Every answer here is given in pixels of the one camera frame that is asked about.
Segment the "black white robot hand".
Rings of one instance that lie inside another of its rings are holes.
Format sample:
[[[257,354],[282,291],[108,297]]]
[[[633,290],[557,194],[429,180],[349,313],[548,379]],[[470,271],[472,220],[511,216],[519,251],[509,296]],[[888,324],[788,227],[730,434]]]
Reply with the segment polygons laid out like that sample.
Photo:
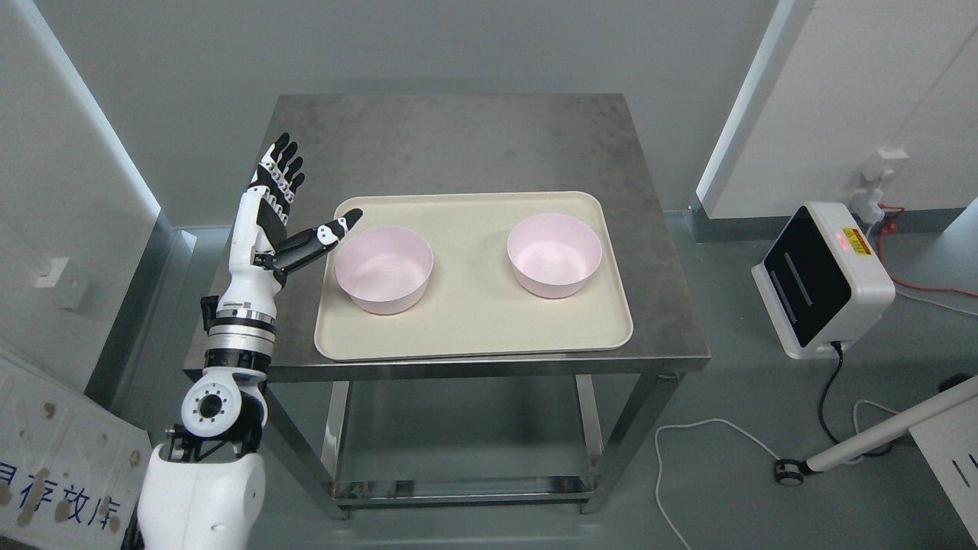
[[[289,275],[335,250],[362,219],[362,209],[350,209],[290,235],[290,210],[304,180],[297,142],[283,133],[262,154],[241,195],[229,248],[231,279],[216,303],[218,315],[275,317],[275,296]]]

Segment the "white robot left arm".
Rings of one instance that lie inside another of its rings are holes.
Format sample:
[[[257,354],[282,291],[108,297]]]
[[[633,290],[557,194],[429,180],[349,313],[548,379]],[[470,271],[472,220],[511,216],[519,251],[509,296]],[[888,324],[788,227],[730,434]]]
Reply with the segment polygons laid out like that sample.
[[[137,521],[147,549],[245,549],[266,490],[259,455],[267,424],[264,390],[275,345],[272,299],[200,300],[205,363],[180,421],[149,460]]]

